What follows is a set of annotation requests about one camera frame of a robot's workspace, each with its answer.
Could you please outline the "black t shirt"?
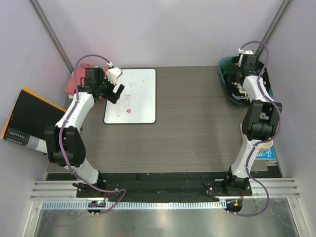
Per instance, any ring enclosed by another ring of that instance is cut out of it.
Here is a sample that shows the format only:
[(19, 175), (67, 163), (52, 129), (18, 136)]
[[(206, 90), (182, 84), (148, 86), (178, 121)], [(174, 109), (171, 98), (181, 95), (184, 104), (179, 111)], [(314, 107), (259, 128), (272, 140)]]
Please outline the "black t shirt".
[[(234, 102), (237, 103), (238, 105), (241, 106), (249, 106), (250, 104), (250, 100), (248, 98), (247, 92), (246, 90), (242, 87), (242, 84), (239, 84), (237, 82), (228, 84), (227, 82), (227, 70), (228, 70), (228, 66), (232, 63), (234, 63), (233, 61), (236, 58), (232, 58), (230, 61), (228, 61), (226, 64), (223, 64), (221, 67), (221, 72), (223, 74), (223, 80), (224, 80), (224, 85), (227, 91), (228, 96), (230, 97), (230, 99)], [(261, 71), (261, 69), (263, 68), (264, 64), (260, 61), (257, 61), (255, 64), (255, 71), (257, 73), (259, 73)], [(263, 84), (267, 90), (267, 92), (269, 93), (270, 96), (273, 96), (273, 92), (271, 89), (271, 85), (269, 82), (269, 75), (267, 72), (267, 69), (265, 69), (263, 71), (262, 74), (262, 78), (263, 78)]]

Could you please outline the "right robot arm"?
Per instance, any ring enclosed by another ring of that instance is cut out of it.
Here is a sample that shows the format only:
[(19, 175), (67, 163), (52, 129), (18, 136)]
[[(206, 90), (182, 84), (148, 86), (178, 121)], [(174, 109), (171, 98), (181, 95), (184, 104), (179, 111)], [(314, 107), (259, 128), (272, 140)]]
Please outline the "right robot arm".
[(227, 83), (240, 84), (250, 102), (240, 125), (242, 146), (221, 187), (227, 196), (249, 195), (250, 170), (262, 146), (272, 141), (279, 126), (282, 104), (275, 102), (265, 88), (263, 69), (257, 56), (240, 53), (227, 68)]

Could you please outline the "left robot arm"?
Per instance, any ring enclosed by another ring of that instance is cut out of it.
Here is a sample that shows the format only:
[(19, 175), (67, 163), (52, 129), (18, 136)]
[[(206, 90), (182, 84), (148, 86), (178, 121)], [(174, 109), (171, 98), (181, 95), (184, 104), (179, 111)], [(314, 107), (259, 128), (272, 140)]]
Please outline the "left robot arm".
[(100, 67), (86, 68), (85, 76), (76, 83), (73, 100), (63, 117), (44, 131), (49, 161), (64, 167), (81, 181), (81, 187), (88, 186), (94, 197), (105, 191), (102, 174), (86, 158), (86, 148), (80, 135), (82, 124), (99, 98), (115, 104), (124, 90), (117, 86), (122, 69), (111, 66), (106, 71)]

